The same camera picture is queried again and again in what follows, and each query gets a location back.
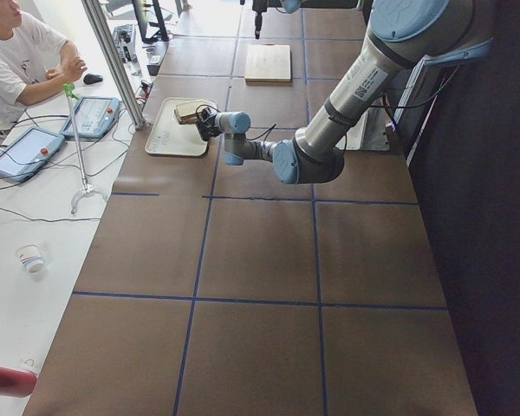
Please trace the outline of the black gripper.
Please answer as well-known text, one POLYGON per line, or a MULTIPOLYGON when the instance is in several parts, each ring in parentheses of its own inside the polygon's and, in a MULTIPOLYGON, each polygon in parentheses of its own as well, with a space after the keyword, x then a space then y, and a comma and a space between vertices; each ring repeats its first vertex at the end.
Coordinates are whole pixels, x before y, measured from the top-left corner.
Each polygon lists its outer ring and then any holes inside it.
POLYGON ((263 24, 263 13, 265 13, 268 9, 268 1, 267 0, 253 0, 252 1, 252 10, 255 14, 255 38, 259 39, 262 31, 263 24))
POLYGON ((216 116, 219 111, 212 106, 199 106, 196 111, 195 126, 202 141, 208 141, 210 138, 218 137, 222 130, 216 124, 216 116))

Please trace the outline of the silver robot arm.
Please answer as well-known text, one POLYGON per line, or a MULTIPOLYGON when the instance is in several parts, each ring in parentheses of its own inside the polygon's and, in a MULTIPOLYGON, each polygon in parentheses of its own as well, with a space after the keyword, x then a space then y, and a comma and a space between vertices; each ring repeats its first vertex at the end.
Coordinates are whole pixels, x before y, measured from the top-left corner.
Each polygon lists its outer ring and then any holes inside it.
MULTIPOLYGON (((281 7, 283 8, 285 13, 294 13, 301 7, 301 1, 299 0, 282 0, 276 1, 276 5, 274 8, 281 7)), ((252 10, 255 12, 255 38, 259 39, 261 35, 261 30, 263 26, 263 13, 265 13, 269 8, 268 0, 253 0, 252 1, 252 10)))
POLYGON ((421 60, 458 66, 485 56, 491 47, 493 1, 375 1, 361 48, 347 73, 313 120, 291 140, 248 140, 250 117, 201 105, 194 113, 203 140, 224 136, 224 160, 272 163, 285 184, 325 183, 342 172, 337 144, 402 70, 421 60))

